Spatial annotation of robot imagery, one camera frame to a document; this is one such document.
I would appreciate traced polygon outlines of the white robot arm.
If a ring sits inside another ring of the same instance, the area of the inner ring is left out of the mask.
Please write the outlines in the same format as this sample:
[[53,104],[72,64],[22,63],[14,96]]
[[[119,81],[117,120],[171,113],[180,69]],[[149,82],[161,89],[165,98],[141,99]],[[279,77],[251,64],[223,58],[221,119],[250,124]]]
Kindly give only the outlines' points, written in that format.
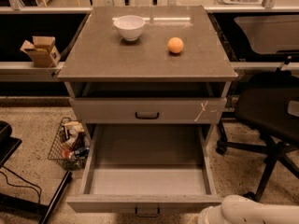
[[195,224],[299,224],[299,206],[257,203],[229,195],[220,205],[205,208]]

